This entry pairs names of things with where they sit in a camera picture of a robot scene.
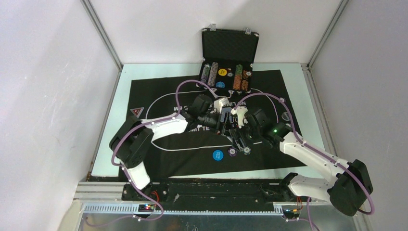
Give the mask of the blue yellow chip bottom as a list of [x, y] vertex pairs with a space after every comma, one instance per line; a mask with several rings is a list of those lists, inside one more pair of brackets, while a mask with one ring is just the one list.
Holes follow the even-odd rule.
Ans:
[[245, 147], [245, 148], [243, 149], [243, 153], [244, 153], [245, 155], [249, 155], [249, 154], [251, 153], [251, 151], [252, 151], [252, 149], [251, 149], [250, 147]]

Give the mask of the purple chip bottom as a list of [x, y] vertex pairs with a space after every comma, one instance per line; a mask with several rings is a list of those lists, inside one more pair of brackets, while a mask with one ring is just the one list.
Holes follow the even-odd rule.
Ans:
[[228, 149], [228, 154], [229, 154], [231, 157], [234, 157], [234, 156], [237, 155], [237, 151], [236, 151], [234, 148], [229, 148], [229, 149]]

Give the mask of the blue round button chip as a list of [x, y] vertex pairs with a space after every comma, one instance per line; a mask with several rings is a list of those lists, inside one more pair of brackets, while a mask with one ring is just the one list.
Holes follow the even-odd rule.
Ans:
[[221, 161], [224, 158], [224, 153], [221, 150], [215, 150], [212, 153], [212, 157], [215, 161]]

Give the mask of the red triangular all-in marker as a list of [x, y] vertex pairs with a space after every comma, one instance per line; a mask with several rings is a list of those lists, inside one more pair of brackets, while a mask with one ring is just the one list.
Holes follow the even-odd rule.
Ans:
[[130, 112], [132, 113], [132, 115], [134, 115], [137, 118], [140, 118], [142, 112], [144, 110], [144, 107], [138, 107], [138, 108], [133, 108], [130, 109]]

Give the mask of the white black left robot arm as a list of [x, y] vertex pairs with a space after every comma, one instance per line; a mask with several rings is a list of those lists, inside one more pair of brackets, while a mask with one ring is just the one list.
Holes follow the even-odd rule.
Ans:
[[210, 97], [200, 94], [187, 109], [169, 116], [156, 119], [139, 119], [134, 115], [128, 117], [111, 139], [109, 147], [114, 152], [112, 158], [119, 159], [119, 166], [133, 184], [134, 195], [143, 201], [151, 197], [151, 180], [143, 161], [153, 141], [189, 132], [197, 126], [220, 131], [222, 108], [228, 104], [227, 97], [212, 101]]

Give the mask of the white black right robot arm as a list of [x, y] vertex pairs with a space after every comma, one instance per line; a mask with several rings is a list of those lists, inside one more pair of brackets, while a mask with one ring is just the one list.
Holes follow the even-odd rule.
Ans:
[[331, 203], [338, 211], [354, 216], [373, 192], [367, 166], [338, 158], [307, 141], [288, 122], [272, 123], [261, 109], [233, 108], [238, 129], [249, 139], [260, 139], [271, 148], [291, 156], [320, 174], [311, 178], [289, 173], [282, 181], [280, 196], [285, 201], [311, 197]]

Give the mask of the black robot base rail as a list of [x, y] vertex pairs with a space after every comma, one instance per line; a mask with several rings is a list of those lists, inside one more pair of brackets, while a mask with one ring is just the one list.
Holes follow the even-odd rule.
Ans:
[[130, 183], [122, 190], [123, 201], [157, 201], [166, 212], [275, 212], [274, 203], [305, 205], [285, 189], [280, 180], [164, 179], [149, 183], [138, 193]]

